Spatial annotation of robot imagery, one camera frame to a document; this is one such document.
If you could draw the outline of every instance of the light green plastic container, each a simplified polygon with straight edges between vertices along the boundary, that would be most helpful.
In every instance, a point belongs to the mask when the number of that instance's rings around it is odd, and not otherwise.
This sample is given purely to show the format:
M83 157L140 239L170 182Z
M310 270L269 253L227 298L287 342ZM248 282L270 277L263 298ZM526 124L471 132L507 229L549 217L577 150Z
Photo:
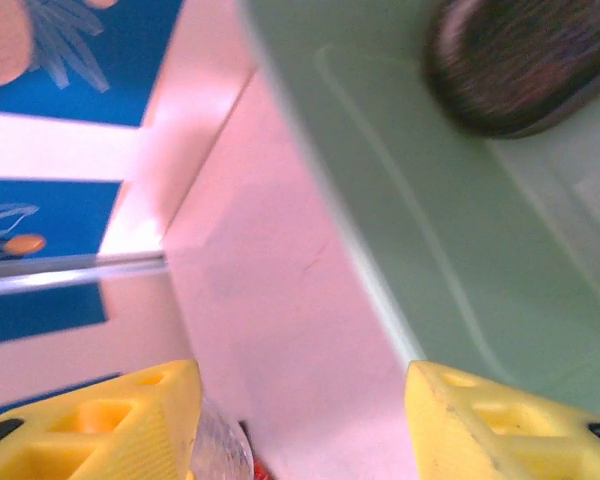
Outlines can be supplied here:
M431 2L243 1L405 362L600 414L600 98L532 138L470 138L421 80Z

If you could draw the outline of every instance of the pink wall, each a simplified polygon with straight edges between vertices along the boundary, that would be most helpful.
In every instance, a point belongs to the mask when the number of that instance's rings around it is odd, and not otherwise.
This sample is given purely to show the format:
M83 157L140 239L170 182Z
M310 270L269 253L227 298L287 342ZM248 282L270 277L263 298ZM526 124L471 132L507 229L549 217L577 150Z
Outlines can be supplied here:
M281 478L415 478L404 369L259 75L165 246L207 391Z

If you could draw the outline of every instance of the clear plastic bag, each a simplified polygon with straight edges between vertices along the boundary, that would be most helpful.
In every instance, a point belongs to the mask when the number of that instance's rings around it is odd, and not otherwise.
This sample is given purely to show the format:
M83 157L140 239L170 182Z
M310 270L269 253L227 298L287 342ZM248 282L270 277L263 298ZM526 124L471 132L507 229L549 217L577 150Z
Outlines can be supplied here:
M196 480L251 480L253 457L237 423L229 423L207 398L203 400L193 447L191 471Z

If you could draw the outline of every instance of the orange dot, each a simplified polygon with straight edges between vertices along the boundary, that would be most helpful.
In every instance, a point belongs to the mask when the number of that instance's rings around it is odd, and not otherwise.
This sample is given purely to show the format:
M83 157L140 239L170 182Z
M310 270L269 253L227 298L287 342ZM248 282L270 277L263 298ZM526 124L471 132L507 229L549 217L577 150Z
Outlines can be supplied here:
M5 244L4 251L11 255L31 255L42 250L46 244L42 235L18 235Z

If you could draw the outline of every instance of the plastic tray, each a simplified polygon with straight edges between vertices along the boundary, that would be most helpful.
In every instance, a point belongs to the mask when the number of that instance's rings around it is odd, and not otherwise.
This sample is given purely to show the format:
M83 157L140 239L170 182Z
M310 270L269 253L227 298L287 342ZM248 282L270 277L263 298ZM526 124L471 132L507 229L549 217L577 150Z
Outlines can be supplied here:
M600 98L535 137L457 132L421 81L426 0L244 0L405 363L600 413Z

